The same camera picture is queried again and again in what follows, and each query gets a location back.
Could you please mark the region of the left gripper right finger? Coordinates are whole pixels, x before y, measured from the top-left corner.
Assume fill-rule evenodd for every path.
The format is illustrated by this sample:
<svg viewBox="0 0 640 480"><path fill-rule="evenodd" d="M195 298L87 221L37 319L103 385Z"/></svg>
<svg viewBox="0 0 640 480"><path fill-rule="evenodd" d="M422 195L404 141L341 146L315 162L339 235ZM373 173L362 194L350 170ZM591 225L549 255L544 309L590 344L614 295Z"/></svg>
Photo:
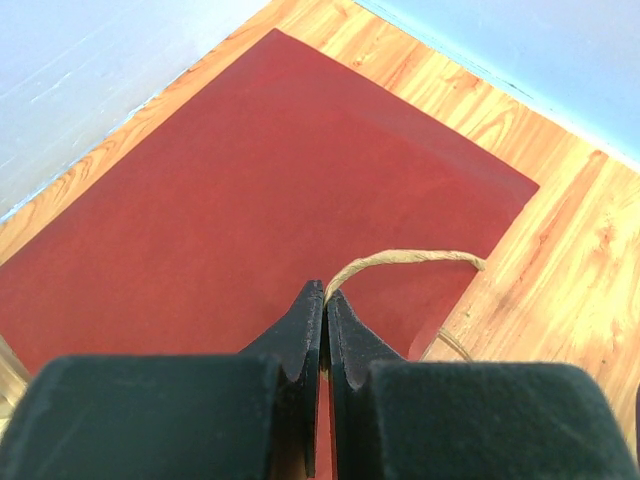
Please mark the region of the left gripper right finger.
<svg viewBox="0 0 640 480"><path fill-rule="evenodd" d="M609 404L566 363L411 362L325 308L338 479L635 479Z"/></svg>

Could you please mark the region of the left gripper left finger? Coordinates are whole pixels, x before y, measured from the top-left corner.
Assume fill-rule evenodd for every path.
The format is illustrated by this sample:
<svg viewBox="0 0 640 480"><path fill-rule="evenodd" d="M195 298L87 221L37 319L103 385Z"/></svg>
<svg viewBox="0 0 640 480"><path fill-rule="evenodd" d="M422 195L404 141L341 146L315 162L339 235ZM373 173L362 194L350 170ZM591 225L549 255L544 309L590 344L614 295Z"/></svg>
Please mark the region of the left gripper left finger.
<svg viewBox="0 0 640 480"><path fill-rule="evenodd" d="M5 479L308 479L323 288L236 354L48 363L1 440Z"/></svg>

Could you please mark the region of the red brown paper bag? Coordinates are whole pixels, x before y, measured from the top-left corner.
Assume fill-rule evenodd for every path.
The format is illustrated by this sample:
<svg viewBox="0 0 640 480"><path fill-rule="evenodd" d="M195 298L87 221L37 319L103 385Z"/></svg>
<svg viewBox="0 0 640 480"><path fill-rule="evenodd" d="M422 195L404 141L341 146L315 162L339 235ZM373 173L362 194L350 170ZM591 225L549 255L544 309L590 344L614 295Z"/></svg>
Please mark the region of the red brown paper bag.
<svg viewBox="0 0 640 480"><path fill-rule="evenodd" d="M1 332L35 377L73 355L236 354L304 285L418 362L476 270L370 268L387 249L487 257L534 181L383 88L271 31L1 269ZM316 472L334 478L320 379Z"/></svg>

